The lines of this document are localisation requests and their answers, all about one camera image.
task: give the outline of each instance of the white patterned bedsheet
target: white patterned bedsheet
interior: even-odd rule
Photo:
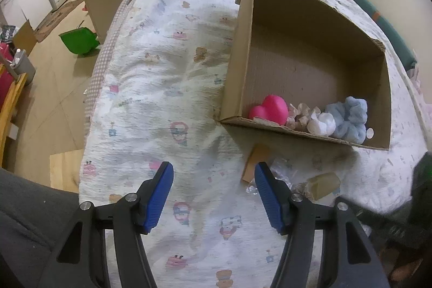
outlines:
[[[79,197],[95,205],[114,201],[151,178],[161,161],[174,165],[159,224],[143,237],[159,288],[270,285],[285,239],[270,226],[261,199],[240,182],[256,142],[272,146],[304,179],[334,171],[342,194],[373,209],[389,211],[409,198],[426,142],[400,62],[352,0],[323,1],[387,48],[390,151],[220,125],[234,0],[135,0],[128,7],[92,116]],[[120,287],[111,233],[107,256],[112,287]],[[318,268],[314,255],[311,282]],[[232,281],[219,282],[216,273],[225,269]]]

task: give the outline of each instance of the cardboard piece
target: cardboard piece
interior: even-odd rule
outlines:
[[[249,184],[255,178],[255,166],[261,161],[268,163],[270,158],[271,150],[268,146],[255,144],[245,164],[241,179]]]
[[[388,150],[391,98],[385,47],[321,0],[235,0],[240,5],[220,121],[279,133]],[[268,94],[324,110],[348,96],[368,103],[364,144],[264,126],[248,112]]]
[[[38,41],[36,40],[35,33],[33,32],[28,20],[20,27],[19,31],[12,38],[12,42],[15,48],[25,49],[27,56],[30,55],[30,52]]]

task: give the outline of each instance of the pink heart toy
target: pink heart toy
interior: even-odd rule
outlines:
[[[279,125],[284,125],[288,118],[288,106],[284,99],[275,95],[265,97],[262,105],[256,105],[249,111],[249,119],[264,118]]]

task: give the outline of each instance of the green dustpan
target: green dustpan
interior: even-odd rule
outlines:
[[[77,55],[87,54],[99,45],[99,41],[96,40],[96,34],[88,28],[77,28],[61,33],[59,36],[65,46]]]

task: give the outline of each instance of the white cabinet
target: white cabinet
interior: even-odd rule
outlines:
[[[33,30],[53,9],[49,0],[18,0],[18,3]]]
[[[8,25],[20,28],[27,21],[18,0],[2,0],[0,8]]]

